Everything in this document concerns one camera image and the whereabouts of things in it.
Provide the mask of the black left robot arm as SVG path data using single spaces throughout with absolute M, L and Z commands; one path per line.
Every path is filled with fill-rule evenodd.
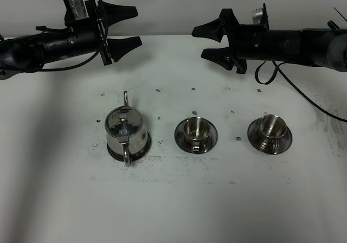
M 76 20 L 66 5 L 64 29 L 40 26 L 37 27 L 39 34 L 1 41 L 1 79 L 18 73 L 38 72 L 48 63 L 96 51 L 107 66 L 142 45 L 138 36 L 105 38 L 106 27 L 136 17 L 136 7 L 95 0 L 85 1 L 85 5 L 89 16 L 81 20 Z

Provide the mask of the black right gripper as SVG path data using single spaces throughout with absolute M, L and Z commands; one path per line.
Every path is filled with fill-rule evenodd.
M 201 58 L 232 70 L 236 66 L 238 74 L 247 70 L 247 60 L 255 54 L 255 48 L 260 43 L 260 36 L 269 30 L 266 5 L 263 4 L 264 15 L 260 24 L 241 24 L 232 9 L 222 9 L 220 18 L 196 26 L 191 35 L 193 37 L 211 39 L 221 42 L 227 36 L 229 47 L 204 49 Z

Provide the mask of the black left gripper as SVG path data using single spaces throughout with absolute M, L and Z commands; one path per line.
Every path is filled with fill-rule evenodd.
M 115 5 L 107 2 L 85 1 L 89 17 L 76 21 L 66 11 L 65 26 L 70 30 L 68 38 L 70 53 L 73 56 L 96 52 L 100 47 L 105 33 L 102 27 L 108 28 L 123 20 L 137 17 L 137 8 L 134 6 Z M 139 36 L 126 39 L 107 39 L 111 58 L 118 62 L 123 56 L 140 47 L 142 41 Z

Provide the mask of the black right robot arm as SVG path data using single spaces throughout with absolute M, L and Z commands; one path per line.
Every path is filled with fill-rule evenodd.
M 266 7 L 252 12 L 252 24 L 241 24 L 232 9 L 222 9 L 219 17 L 192 31 L 193 37 L 221 42 L 225 48 L 204 49 L 201 57 L 239 74 L 247 70 L 247 60 L 279 61 L 325 67 L 346 72 L 346 29 L 333 21 L 327 29 L 271 30 Z

